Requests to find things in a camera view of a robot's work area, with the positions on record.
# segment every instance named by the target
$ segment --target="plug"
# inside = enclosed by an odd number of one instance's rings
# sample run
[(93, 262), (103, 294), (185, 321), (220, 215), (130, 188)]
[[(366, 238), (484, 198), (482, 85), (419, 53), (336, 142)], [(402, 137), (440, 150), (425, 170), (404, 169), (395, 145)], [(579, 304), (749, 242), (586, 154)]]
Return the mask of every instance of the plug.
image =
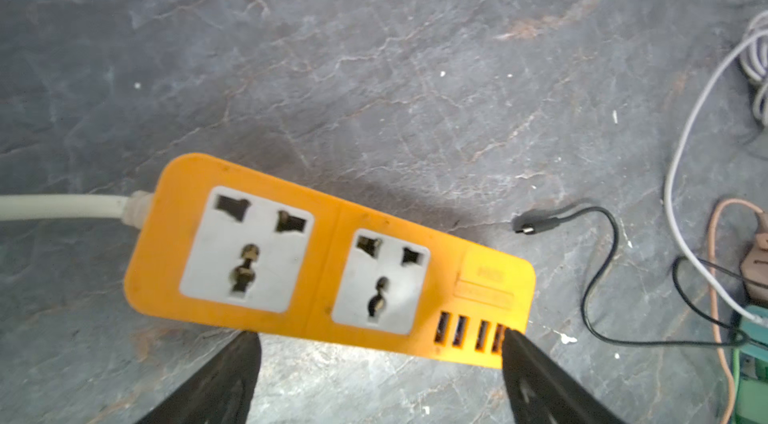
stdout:
[(539, 234), (547, 230), (554, 229), (562, 222), (560, 218), (530, 219), (514, 226), (514, 232), (525, 234), (527, 236)]

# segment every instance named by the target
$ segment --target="socket hole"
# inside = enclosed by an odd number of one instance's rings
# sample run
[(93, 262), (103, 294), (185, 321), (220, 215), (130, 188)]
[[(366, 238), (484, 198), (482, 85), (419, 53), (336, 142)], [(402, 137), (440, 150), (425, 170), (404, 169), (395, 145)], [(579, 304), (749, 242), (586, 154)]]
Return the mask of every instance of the socket hole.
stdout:
[(467, 333), (467, 321), (469, 321), (469, 319), (466, 316), (458, 317), (456, 332), (453, 334), (454, 347), (461, 347), (464, 343), (464, 335)]
[(251, 269), (251, 265), (259, 259), (259, 247), (255, 244), (246, 244), (240, 252), (240, 258), (243, 263), (230, 273), (232, 290), (230, 294), (235, 297), (245, 297), (245, 292), (256, 280), (256, 272)]
[(498, 354), (502, 351), (502, 342), (504, 341), (504, 324), (496, 324), (496, 333), (493, 335), (493, 346), (491, 352)]
[(368, 301), (368, 321), (370, 323), (377, 322), (381, 312), (384, 310), (386, 301), (384, 300), (382, 293), (386, 291), (388, 286), (389, 279), (386, 277), (379, 277), (379, 279), (376, 281), (376, 295), (371, 297), (370, 301)]
[(450, 320), (451, 314), (448, 314), (447, 312), (440, 313), (440, 320), (437, 322), (437, 332), (435, 332), (435, 344), (446, 343), (446, 331)]
[(304, 232), (304, 226), (306, 226), (306, 219), (292, 216), (285, 210), (277, 211), (277, 227), (275, 227), (275, 232), (288, 232), (291, 230)]
[(248, 210), (250, 201), (248, 199), (233, 199), (219, 194), (216, 198), (216, 208), (223, 210), (228, 215), (235, 218), (237, 222), (243, 222), (245, 211)]
[(374, 259), (379, 256), (379, 247), (382, 246), (381, 239), (371, 239), (370, 237), (359, 236), (357, 237), (357, 248), (362, 252), (368, 254)]
[(488, 337), (488, 327), (491, 324), (486, 320), (480, 321), (480, 328), (478, 329), (478, 340), (475, 342), (475, 350), (483, 352), (485, 349), (485, 340)]
[(410, 264), (421, 264), (422, 254), (414, 250), (410, 250), (408, 247), (402, 248), (402, 265), (408, 266)]

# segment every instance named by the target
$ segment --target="white speck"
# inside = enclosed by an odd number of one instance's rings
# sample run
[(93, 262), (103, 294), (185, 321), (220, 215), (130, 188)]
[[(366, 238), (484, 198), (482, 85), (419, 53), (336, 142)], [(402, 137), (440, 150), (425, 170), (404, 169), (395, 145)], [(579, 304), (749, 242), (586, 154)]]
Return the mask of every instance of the white speck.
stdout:
[(578, 342), (578, 339), (575, 337), (566, 336), (564, 333), (559, 333), (556, 330), (552, 329), (552, 332), (555, 334), (560, 334), (560, 342), (563, 344), (570, 344), (571, 342)]

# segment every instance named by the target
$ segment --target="orange cable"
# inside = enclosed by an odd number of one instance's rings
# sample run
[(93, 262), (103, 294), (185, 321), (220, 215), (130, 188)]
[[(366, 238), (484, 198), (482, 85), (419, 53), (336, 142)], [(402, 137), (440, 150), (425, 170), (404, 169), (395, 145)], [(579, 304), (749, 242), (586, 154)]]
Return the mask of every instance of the orange cable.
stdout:
[[(756, 214), (763, 213), (761, 208), (758, 208), (755, 204), (744, 199), (728, 198), (717, 203), (717, 206), (715, 206), (715, 209), (712, 212), (712, 218), (710, 218), (710, 224), (706, 231), (706, 254), (709, 261), (713, 264), (717, 264), (715, 255), (717, 222), (720, 220), (720, 215), (723, 213), (723, 210), (731, 204), (741, 204), (742, 206), (752, 209)], [(715, 275), (714, 268), (710, 268), (710, 272), (713, 276)], [(720, 318), (720, 313), (717, 310), (717, 293), (712, 286), (710, 286), (710, 312), (712, 313), (712, 317), (716, 320)], [(723, 342), (723, 339), (720, 336), (720, 327), (717, 324), (712, 324), (712, 333), (714, 334), (716, 342)], [(730, 420), (730, 415), (734, 412), (734, 406), (736, 404), (736, 384), (734, 382), (734, 375), (728, 367), (728, 361), (725, 358), (725, 351), (723, 351), (722, 347), (717, 348), (717, 357), (720, 359), (720, 365), (723, 367), (723, 372), (728, 381), (728, 405), (723, 414), (723, 419), (720, 420), (720, 424), (727, 424)]]

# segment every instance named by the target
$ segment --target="power strip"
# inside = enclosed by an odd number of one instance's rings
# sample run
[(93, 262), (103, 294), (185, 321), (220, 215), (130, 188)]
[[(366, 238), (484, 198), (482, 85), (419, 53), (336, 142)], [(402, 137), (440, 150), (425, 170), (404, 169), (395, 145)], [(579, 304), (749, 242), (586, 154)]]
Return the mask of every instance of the power strip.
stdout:
[(529, 262), (187, 154), (160, 176), (125, 276), (141, 313), (501, 368)]

